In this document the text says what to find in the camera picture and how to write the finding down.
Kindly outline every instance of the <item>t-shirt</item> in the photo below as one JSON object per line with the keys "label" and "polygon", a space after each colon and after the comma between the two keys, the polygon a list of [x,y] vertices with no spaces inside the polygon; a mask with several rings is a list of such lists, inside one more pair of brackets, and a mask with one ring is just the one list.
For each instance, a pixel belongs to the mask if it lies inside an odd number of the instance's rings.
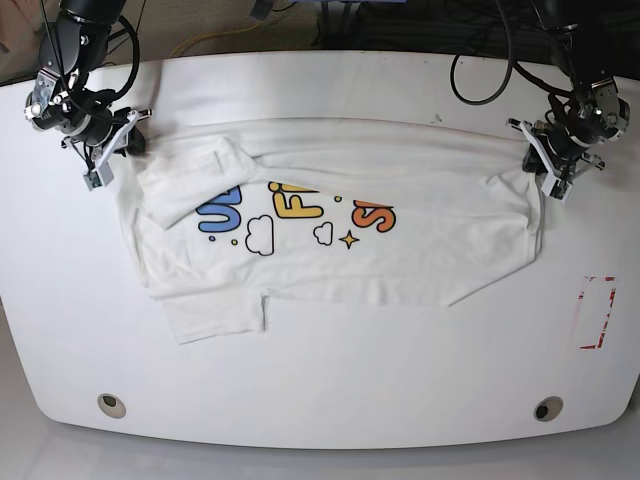
{"label": "t-shirt", "polygon": [[522,142],[306,119],[154,143],[124,172],[123,231],[179,343],[264,329],[269,297],[446,307],[539,251]]}

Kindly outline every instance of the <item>star graphic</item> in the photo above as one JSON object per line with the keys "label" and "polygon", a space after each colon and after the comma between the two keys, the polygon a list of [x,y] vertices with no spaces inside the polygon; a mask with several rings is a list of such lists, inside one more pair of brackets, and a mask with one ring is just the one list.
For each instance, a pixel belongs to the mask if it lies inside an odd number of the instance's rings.
{"label": "star graphic", "polygon": [[347,233],[347,236],[346,237],[342,237],[340,239],[340,241],[347,244],[347,250],[351,250],[351,245],[353,245],[356,242],[359,242],[360,239],[359,238],[354,238],[351,235],[351,230],[349,230],[349,233]]}

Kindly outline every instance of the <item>printed graphic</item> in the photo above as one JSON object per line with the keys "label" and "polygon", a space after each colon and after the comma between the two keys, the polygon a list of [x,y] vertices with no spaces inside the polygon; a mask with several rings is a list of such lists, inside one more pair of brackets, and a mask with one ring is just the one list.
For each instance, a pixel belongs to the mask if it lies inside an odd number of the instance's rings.
{"label": "printed graphic", "polygon": [[353,202],[353,205],[356,208],[351,214],[351,220],[356,227],[369,228],[377,222],[376,230],[385,233],[396,224],[396,214],[392,210],[393,207],[357,200]]}
{"label": "printed graphic", "polygon": [[257,253],[263,257],[273,255],[273,218],[269,215],[262,215],[249,220],[247,238],[244,243],[251,253]]}
{"label": "printed graphic", "polygon": [[574,315],[574,328],[582,327],[587,333],[591,332],[590,335],[595,335],[597,330],[594,330],[598,328],[599,333],[596,337],[596,343],[583,345],[580,350],[602,348],[607,327],[611,320],[613,301],[616,297],[615,281],[615,277],[584,277],[582,291],[578,295],[578,304]]}
{"label": "printed graphic", "polygon": [[291,195],[287,201],[285,194],[297,192],[301,194],[318,193],[315,190],[308,190],[293,185],[271,182],[269,190],[273,193],[273,208],[279,218],[320,218],[324,215],[322,207],[305,206],[300,195]]}
{"label": "printed graphic", "polygon": [[351,235],[351,230],[349,230],[349,232],[347,233],[346,236],[342,237],[340,239],[341,242],[344,242],[347,245],[347,250],[351,250],[351,245],[353,245],[356,242],[359,242],[360,239],[359,238],[354,238],[353,235]]}
{"label": "printed graphic", "polygon": [[[240,187],[235,187],[199,206],[196,208],[198,215],[212,216],[213,218],[206,222],[200,222],[198,228],[201,232],[206,233],[224,233],[235,230],[242,223],[242,217],[240,212],[230,205],[239,205],[241,202]],[[214,242],[215,237],[212,235],[209,240]]]}
{"label": "printed graphic", "polygon": [[324,222],[319,227],[313,229],[313,236],[320,245],[329,246],[333,243],[333,223]]}

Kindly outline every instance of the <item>white table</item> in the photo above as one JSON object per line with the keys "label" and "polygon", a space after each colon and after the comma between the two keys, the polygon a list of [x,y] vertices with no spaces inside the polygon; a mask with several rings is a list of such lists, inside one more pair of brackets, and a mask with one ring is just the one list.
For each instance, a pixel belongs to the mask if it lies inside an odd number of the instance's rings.
{"label": "white table", "polygon": [[[347,117],[518,138],[544,93],[515,76],[484,108],[458,103],[450,58],[364,52],[262,53],[146,64],[124,104],[155,131],[259,118]],[[482,97],[504,64],[465,59],[460,88]],[[552,68],[533,72],[560,87]],[[114,87],[126,68],[92,77]],[[619,82],[640,105],[634,82]],[[603,150],[608,169],[549,202],[542,254],[443,318],[413,309],[270,302],[266,334],[179,346],[120,240],[114,189],[88,193],[57,132],[21,111],[30,84],[0,89],[0,294],[34,397],[50,418],[144,436],[292,448],[392,448],[544,435],[610,423],[640,372],[640,155],[635,123]],[[603,348],[581,350],[584,276],[615,276]],[[120,420],[96,400],[112,393]],[[552,422],[535,406],[559,396]]]}

